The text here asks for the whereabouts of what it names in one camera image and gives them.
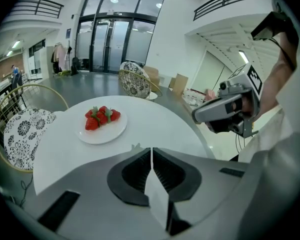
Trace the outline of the white cabinet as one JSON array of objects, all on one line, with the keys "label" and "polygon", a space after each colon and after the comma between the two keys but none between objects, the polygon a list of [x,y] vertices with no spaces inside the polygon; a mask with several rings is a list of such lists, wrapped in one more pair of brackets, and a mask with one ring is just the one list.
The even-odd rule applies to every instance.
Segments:
[{"label": "white cabinet", "polygon": [[30,79],[45,80],[53,76],[53,63],[51,62],[53,50],[52,46],[43,47],[28,58]]}]

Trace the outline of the black bag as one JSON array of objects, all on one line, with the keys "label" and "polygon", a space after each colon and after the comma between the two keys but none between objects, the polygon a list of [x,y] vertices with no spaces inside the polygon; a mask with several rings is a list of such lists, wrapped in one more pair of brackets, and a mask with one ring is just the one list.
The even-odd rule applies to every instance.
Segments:
[{"label": "black bag", "polygon": [[72,64],[71,64],[71,68],[70,68],[70,75],[76,75],[78,74],[78,70],[81,69],[81,63],[80,60],[77,57],[74,57],[72,59]]}]

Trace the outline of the black desk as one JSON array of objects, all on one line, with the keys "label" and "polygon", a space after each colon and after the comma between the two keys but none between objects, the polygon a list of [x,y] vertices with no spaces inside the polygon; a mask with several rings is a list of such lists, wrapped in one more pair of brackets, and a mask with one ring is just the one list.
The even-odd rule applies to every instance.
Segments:
[{"label": "black desk", "polygon": [[22,85],[23,85],[22,80],[14,81],[13,83],[4,84],[2,87],[0,87],[0,97],[7,95],[9,92],[16,89],[17,86],[22,86]]}]

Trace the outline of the brown cardboard box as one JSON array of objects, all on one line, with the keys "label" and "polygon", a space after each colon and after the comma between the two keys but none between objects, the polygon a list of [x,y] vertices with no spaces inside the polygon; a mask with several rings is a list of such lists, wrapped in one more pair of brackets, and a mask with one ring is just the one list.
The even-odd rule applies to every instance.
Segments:
[{"label": "brown cardboard box", "polygon": [[145,65],[143,70],[146,72],[152,83],[157,86],[160,84],[159,71],[156,68]]}]

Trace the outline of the round white table gold legs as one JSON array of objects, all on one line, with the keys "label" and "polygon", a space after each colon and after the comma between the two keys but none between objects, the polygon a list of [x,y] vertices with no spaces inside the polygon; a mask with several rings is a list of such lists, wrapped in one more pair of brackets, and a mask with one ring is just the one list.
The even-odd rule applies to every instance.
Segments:
[{"label": "round white table gold legs", "polygon": [[[127,126],[115,139],[97,145],[81,141],[76,131],[85,125],[85,113],[105,105],[127,116]],[[214,158],[196,125],[155,102],[131,96],[102,96],[78,103],[57,116],[43,134],[33,166],[34,189],[41,193],[75,168],[128,152],[132,146],[157,147]]]}]

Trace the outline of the person's right hand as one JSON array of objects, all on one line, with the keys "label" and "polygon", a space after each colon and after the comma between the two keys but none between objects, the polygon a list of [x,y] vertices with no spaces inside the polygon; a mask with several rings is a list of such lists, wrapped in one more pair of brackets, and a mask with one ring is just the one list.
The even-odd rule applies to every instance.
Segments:
[{"label": "person's right hand", "polygon": [[243,96],[242,97],[242,113],[246,116],[252,116],[254,112],[254,106],[251,102],[251,100],[246,97]]}]

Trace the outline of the pack of clear bottles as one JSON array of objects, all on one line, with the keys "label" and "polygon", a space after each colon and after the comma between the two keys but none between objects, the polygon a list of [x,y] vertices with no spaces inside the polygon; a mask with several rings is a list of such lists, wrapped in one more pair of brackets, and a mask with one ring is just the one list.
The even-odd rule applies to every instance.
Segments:
[{"label": "pack of clear bottles", "polygon": [[183,91],[182,98],[188,105],[199,107],[205,102],[206,95],[196,90],[186,88]]}]

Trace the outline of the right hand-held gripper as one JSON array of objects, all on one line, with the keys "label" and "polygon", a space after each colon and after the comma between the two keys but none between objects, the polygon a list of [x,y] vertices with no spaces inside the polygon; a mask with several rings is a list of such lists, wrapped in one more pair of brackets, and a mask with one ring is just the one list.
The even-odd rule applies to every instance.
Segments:
[{"label": "right hand-held gripper", "polygon": [[[214,133],[234,132],[243,138],[252,137],[253,118],[260,111],[263,82],[252,64],[247,63],[233,72],[227,80],[219,84],[215,99],[205,102],[191,112],[196,123],[206,123]],[[242,97],[253,104],[252,116],[242,113]]]}]

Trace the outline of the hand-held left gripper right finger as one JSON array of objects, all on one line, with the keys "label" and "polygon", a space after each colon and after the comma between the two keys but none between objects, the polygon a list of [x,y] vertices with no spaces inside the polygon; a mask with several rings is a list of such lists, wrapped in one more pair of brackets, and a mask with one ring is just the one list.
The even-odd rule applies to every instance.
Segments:
[{"label": "hand-held left gripper right finger", "polygon": [[208,216],[239,184],[247,164],[153,149],[153,169],[168,194],[166,231],[177,235]]}]

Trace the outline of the white round plate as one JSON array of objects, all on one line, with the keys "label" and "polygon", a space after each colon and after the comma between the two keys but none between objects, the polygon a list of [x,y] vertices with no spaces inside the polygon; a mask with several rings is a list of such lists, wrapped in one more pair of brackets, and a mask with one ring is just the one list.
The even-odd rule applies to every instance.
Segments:
[{"label": "white round plate", "polygon": [[[94,106],[90,110],[95,111],[94,118],[96,118],[99,121],[99,119],[96,116],[99,108]],[[76,125],[75,133],[77,137],[81,141],[92,145],[105,144],[119,137],[127,127],[128,117],[126,113],[120,112],[120,118],[117,121],[111,121],[111,114],[111,108],[108,108],[108,111],[106,112],[106,115],[108,117],[108,123],[105,125],[99,125],[99,128],[97,128],[96,130],[85,130],[87,118],[84,115],[84,117],[80,119],[80,121]]]}]

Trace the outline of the clothes rack with garments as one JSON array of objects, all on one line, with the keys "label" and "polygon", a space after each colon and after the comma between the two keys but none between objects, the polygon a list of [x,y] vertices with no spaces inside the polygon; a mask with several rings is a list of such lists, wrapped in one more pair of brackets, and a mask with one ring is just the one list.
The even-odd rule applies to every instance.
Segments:
[{"label": "clothes rack with garments", "polygon": [[61,42],[58,42],[54,45],[51,56],[52,70],[54,75],[59,75],[58,73],[61,71],[71,70],[70,54],[72,49],[73,48],[70,45],[65,48]]}]

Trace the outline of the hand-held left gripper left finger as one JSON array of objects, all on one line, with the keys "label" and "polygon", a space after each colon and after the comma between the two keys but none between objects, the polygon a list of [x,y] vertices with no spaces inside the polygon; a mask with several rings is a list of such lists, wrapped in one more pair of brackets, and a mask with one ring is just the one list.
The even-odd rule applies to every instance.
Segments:
[{"label": "hand-held left gripper left finger", "polygon": [[150,149],[135,149],[83,164],[24,207],[8,204],[38,240],[164,240],[165,227],[152,215],[145,181]]}]

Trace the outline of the person's right forearm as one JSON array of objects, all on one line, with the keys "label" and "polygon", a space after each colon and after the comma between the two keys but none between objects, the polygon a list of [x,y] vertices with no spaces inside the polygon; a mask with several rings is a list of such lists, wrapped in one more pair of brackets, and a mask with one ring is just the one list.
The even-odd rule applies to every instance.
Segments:
[{"label": "person's right forearm", "polygon": [[278,105],[277,95],[297,67],[296,55],[298,45],[290,42],[285,32],[280,33],[279,44],[285,51],[285,54],[282,50],[280,51],[277,62],[264,82],[258,117]]}]

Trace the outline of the person's white shirt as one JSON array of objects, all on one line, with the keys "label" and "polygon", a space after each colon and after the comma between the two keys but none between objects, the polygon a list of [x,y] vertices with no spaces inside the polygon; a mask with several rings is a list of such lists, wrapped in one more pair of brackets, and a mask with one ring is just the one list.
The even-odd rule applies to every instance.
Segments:
[{"label": "person's white shirt", "polygon": [[296,68],[276,96],[281,111],[256,139],[262,173],[240,221],[238,240],[300,240],[300,43]]}]

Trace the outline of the cardboard boxes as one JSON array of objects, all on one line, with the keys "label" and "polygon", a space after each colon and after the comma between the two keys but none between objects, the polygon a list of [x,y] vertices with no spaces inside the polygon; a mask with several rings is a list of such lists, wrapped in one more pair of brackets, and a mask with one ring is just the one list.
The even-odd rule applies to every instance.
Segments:
[{"label": "cardboard boxes", "polygon": [[181,97],[186,89],[188,77],[182,74],[177,74],[176,77],[172,77],[168,88],[178,97]]}]

